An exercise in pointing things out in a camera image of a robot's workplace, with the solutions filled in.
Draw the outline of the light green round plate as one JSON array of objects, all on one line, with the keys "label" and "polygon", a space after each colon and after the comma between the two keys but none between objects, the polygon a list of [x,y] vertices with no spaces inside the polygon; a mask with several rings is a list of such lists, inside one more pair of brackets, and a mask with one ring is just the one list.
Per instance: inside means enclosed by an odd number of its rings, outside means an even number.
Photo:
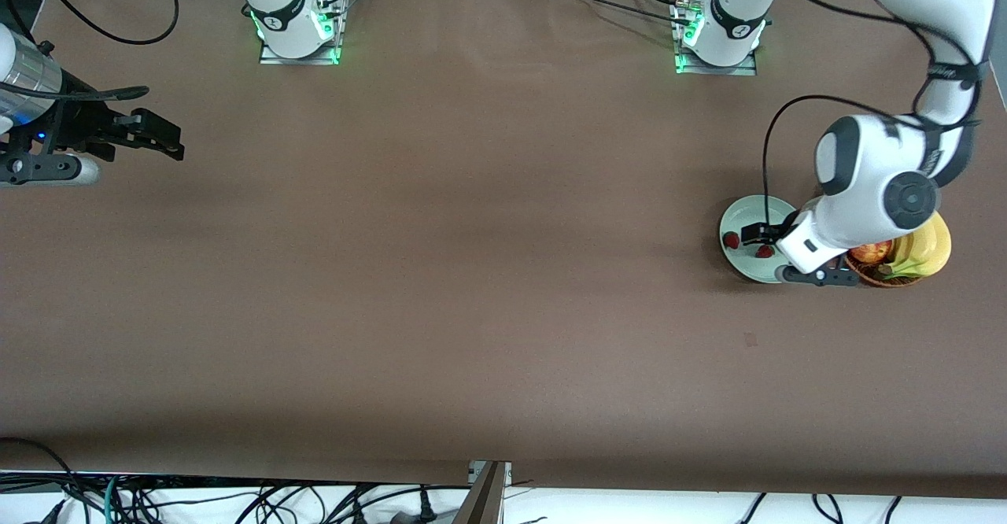
[{"label": "light green round plate", "polygon": [[[737,231],[741,238],[741,227],[753,223],[771,223],[785,225],[788,219],[798,215],[798,209],[783,199],[763,196],[761,194],[742,196],[734,201],[721,216],[718,234],[720,241],[726,231]],[[755,258],[760,245],[773,245],[776,255],[769,259]],[[738,250],[724,248],[721,241],[721,251],[728,264],[740,275],[753,282],[762,284],[783,284],[776,280],[774,271],[777,267],[790,265],[781,254],[776,243],[741,244]]]}]

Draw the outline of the red yellow apple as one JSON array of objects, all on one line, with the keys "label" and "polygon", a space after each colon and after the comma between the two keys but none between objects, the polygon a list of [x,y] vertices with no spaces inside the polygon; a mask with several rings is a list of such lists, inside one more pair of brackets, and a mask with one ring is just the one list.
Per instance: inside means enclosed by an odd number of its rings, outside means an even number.
[{"label": "red yellow apple", "polygon": [[848,257],[853,261],[865,266],[876,266],[886,261],[893,250],[893,241],[887,240],[879,243],[869,243],[859,245],[850,249]]}]

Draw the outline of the brown wicker basket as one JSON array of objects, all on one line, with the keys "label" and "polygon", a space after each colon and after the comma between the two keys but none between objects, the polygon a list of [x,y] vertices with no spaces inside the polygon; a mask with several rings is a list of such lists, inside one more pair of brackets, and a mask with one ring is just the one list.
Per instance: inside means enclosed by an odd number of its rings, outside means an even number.
[{"label": "brown wicker basket", "polygon": [[884,275],[882,268],[886,267],[885,264],[866,264],[860,262],[856,258],[853,258],[851,252],[846,252],[843,256],[843,263],[847,268],[855,272],[861,280],[862,284],[865,284],[873,288],[884,288],[884,289],[894,289],[902,288],[910,285],[920,283],[924,278],[922,277],[904,277],[896,276],[888,278]]}]

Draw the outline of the yellow banana bunch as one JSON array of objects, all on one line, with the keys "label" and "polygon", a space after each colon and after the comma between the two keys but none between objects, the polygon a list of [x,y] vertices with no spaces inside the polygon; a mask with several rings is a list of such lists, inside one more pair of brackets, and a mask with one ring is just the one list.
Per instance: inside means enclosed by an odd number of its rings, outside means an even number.
[{"label": "yellow banana bunch", "polygon": [[938,212],[913,233],[896,238],[886,261],[878,266],[884,279],[936,275],[952,254],[952,236]]}]

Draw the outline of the brown table cover sheet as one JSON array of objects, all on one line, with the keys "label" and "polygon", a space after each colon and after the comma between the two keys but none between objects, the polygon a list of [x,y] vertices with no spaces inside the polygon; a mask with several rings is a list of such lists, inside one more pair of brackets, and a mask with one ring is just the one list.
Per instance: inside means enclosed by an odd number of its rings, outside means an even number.
[{"label": "brown table cover sheet", "polygon": [[909,108],[906,31],[776,0],[755,77],[679,75],[582,0],[359,0],[260,66],[241,0],[137,47],[35,36],[179,125],[94,186],[0,189],[0,437],[78,471],[1007,498],[1007,112],[942,273],[756,285],[721,255],[803,94]]}]

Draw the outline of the brown wooden post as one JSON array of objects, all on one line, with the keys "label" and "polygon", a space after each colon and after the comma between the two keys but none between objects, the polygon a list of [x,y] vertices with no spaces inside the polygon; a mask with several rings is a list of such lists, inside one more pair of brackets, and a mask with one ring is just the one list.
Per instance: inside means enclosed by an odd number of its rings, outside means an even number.
[{"label": "brown wooden post", "polygon": [[511,485],[511,463],[481,460],[472,463],[475,480],[451,524],[500,524],[503,492]]}]

